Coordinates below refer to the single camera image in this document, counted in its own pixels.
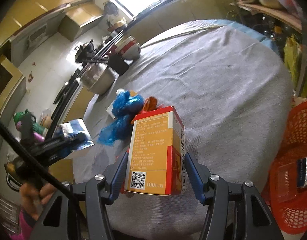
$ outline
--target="wooden shelf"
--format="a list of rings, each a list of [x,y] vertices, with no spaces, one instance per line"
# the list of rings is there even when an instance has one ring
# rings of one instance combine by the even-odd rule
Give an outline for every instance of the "wooden shelf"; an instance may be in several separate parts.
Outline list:
[[[291,15],[287,11],[281,11],[281,10],[275,10],[271,8],[267,8],[263,5],[259,4],[245,4],[238,2],[238,6],[241,7],[242,9],[245,10],[253,10],[253,11],[258,11],[265,13],[269,16],[272,16],[280,21],[282,21],[285,24],[290,25],[292,28],[294,28],[298,32],[302,32],[302,26],[301,26],[301,21],[297,17]]]

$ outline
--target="purple object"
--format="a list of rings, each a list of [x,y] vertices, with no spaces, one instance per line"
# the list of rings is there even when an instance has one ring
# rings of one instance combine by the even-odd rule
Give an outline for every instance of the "purple object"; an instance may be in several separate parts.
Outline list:
[[[20,131],[21,121],[19,121],[15,127],[18,131]],[[33,136],[37,142],[43,142],[45,140],[45,138],[37,132],[33,132]]]

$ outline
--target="blue plastic bag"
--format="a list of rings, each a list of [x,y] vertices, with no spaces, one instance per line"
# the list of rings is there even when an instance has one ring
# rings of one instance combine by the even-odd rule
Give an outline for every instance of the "blue plastic bag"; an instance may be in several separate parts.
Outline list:
[[[101,129],[98,143],[112,146],[116,140],[126,139],[132,131],[130,122],[143,108],[143,104],[140,95],[131,97],[129,91],[119,93],[112,104],[112,113],[117,119]]]

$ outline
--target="black cable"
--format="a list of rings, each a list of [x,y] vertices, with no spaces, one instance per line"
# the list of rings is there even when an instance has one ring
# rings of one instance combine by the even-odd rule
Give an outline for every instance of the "black cable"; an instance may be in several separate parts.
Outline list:
[[[87,219],[82,213],[79,202],[74,194],[68,190],[60,181],[52,176],[34,157],[32,157],[27,150],[15,139],[9,130],[0,121],[0,135],[6,140],[11,148],[28,164],[31,168],[39,174],[44,180],[52,184],[56,189],[60,190],[67,198],[71,199],[77,205],[78,215],[82,221],[87,225]]]

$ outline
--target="yellow and red box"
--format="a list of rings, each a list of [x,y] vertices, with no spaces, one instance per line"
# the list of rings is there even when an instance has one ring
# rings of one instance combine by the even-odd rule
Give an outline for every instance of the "yellow and red box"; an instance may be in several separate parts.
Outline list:
[[[173,106],[135,117],[125,190],[178,195],[185,192],[184,126]]]

